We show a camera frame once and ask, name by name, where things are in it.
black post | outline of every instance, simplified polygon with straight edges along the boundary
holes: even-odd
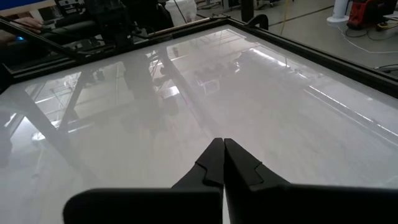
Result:
[[[256,1],[256,0],[242,0],[241,12],[242,12],[242,21],[243,22],[249,22],[254,17],[253,1]]]

floor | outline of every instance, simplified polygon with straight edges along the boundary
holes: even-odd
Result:
[[[364,37],[345,37],[347,26],[345,23],[336,26],[328,25],[326,19],[333,14],[335,0],[296,0],[290,2],[287,19],[292,19],[285,24],[283,36],[300,43],[324,50],[352,62],[369,67],[395,64],[398,62],[398,28],[378,33],[371,30],[371,40]],[[255,15],[266,14],[269,17],[270,31],[280,34],[284,20],[285,2],[277,3],[273,8],[265,7],[255,11]],[[210,16],[220,13],[222,9],[199,10],[198,13]],[[225,14],[240,19],[240,10],[236,9]],[[365,31],[349,30],[351,36],[364,34]]]
[[[1,223],[61,224],[87,189],[169,188],[216,137],[290,182],[398,188],[397,113],[262,39],[206,30],[0,95]]]

black frame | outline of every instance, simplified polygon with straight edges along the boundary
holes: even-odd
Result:
[[[156,35],[151,36],[151,38],[145,42],[141,42],[139,44],[135,44],[123,49],[109,50],[107,52],[95,54],[90,57],[82,57],[78,60],[72,58],[65,59],[61,62],[52,63],[51,65],[45,65],[23,72],[9,72],[9,75],[11,76],[11,84],[59,72],[68,68],[77,67],[79,65],[88,64],[97,60],[109,58],[115,55],[123,54],[154,44],[165,42],[171,39],[177,39],[179,37],[184,37],[186,35],[194,34],[224,25],[231,25],[251,35],[266,40],[278,47],[281,47],[294,54],[311,60],[321,66],[329,68],[353,80],[356,80],[357,82],[377,89],[385,94],[393,96],[394,98],[398,98],[398,78],[390,74],[382,73],[373,68],[367,68],[357,63],[342,59],[340,57],[330,55],[321,50],[311,48],[307,45],[298,43],[285,37],[281,37],[277,34],[273,34],[265,29],[250,26],[247,23],[237,21],[229,17],[207,18],[200,21],[192,22],[190,24],[186,24],[184,26],[166,29],[156,33]]]

white cylinder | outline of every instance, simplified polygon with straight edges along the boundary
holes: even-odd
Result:
[[[333,15],[328,18],[328,22],[344,22],[348,20],[346,9],[348,0],[336,0]]]

person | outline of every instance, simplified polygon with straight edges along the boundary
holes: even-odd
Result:
[[[43,26],[43,23],[38,21],[37,19],[31,18],[31,17],[24,17],[20,19],[16,19],[16,22],[19,22],[21,24],[25,24],[30,27],[26,27],[20,24],[13,23],[15,26],[25,28],[27,30],[30,30],[32,32],[35,32],[36,34],[40,33],[40,29]],[[13,34],[10,34],[4,30],[0,30],[0,45],[7,44],[8,42],[12,42],[16,39],[16,36]]]

